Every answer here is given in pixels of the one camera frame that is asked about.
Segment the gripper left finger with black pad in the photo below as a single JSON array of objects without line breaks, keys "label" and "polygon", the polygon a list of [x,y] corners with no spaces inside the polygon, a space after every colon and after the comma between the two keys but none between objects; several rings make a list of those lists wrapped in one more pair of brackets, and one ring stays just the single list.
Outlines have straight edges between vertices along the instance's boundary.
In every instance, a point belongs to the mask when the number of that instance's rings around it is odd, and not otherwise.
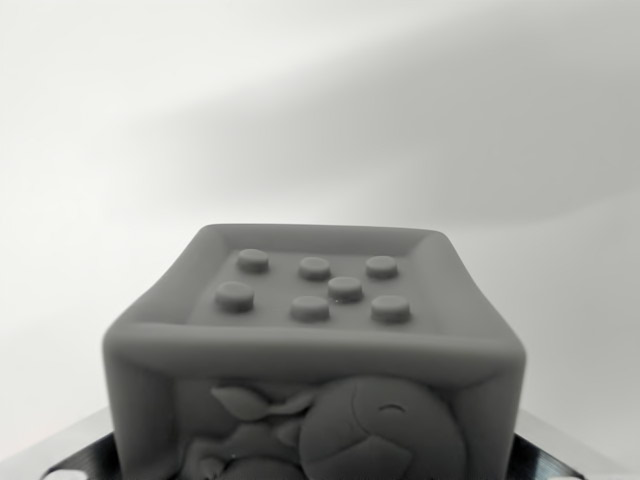
[{"label": "gripper left finger with black pad", "polygon": [[2,479],[42,479],[56,470],[119,479],[109,410],[103,408],[1,462]]}]

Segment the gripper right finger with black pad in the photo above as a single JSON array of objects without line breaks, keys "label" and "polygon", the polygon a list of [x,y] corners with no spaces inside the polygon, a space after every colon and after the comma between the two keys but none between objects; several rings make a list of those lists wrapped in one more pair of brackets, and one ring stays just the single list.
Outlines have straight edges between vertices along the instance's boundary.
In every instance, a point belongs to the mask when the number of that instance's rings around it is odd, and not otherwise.
[{"label": "gripper right finger with black pad", "polygon": [[639,473],[521,409],[518,412],[511,479],[638,479]]}]

